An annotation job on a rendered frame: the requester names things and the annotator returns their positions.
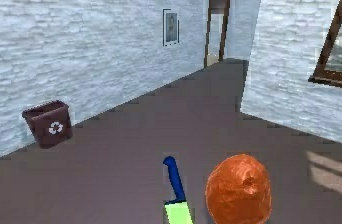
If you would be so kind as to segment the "brown recycling bin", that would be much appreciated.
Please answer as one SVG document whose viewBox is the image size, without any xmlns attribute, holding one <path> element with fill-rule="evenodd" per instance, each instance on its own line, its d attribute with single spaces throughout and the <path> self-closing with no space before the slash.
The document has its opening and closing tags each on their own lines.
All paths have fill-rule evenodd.
<svg viewBox="0 0 342 224">
<path fill-rule="evenodd" d="M 73 135 L 69 106 L 59 100 L 51 101 L 22 112 L 36 143 L 51 148 Z"/>
</svg>

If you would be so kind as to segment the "orange round ball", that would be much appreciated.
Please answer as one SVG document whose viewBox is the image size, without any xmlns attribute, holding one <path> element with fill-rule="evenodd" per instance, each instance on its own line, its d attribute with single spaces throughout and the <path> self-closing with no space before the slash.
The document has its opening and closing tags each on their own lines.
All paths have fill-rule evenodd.
<svg viewBox="0 0 342 224">
<path fill-rule="evenodd" d="M 272 212 L 267 169 L 250 155 L 231 156 L 210 173 L 205 200 L 215 224 L 266 224 Z"/>
</svg>

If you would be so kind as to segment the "framed wall picture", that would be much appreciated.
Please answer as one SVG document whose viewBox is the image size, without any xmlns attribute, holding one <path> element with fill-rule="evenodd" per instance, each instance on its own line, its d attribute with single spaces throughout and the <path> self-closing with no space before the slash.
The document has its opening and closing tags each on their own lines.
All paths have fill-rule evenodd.
<svg viewBox="0 0 342 224">
<path fill-rule="evenodd" d="M 178 12 L 173 9 L 162 11 L 163 21 L 163 45 L 171 46 L 179 42 L 179 17 Z"/>
</svg>

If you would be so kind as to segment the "blue handled green knife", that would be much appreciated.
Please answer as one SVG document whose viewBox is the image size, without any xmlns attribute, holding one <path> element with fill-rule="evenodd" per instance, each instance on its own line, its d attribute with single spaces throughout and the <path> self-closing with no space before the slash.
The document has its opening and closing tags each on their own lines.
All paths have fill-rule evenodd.
<svg viewBox="0 0 342 224">
<path fill-rule="evenodd" d="M 193 224 L 176 160 L 172 156 L 167 156 L 163 164 L 167 166 L 169 181 L 175 195 L 173 200 L 164 204 L 168 222 L 169 224 Z"/>
</svg>

